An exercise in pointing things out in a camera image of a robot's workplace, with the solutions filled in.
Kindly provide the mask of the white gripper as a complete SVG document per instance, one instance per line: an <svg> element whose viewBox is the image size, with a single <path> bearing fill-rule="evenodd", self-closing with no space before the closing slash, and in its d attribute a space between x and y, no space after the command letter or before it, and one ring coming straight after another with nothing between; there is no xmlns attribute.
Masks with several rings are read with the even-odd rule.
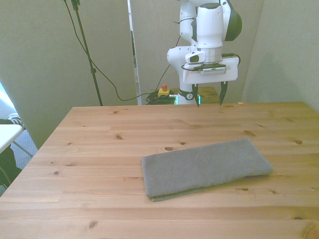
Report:
<svg viewBox="0 0 319 239"><path fill-rule="evenodd" d="M192 84L192 92L197 106L199 106L198 84L221 82L219 104L222 105L227 93L228 81L235 81L238 77L238 57L226 57L214 64L188 64L182 67L182 80L185 84Z"/></svg>

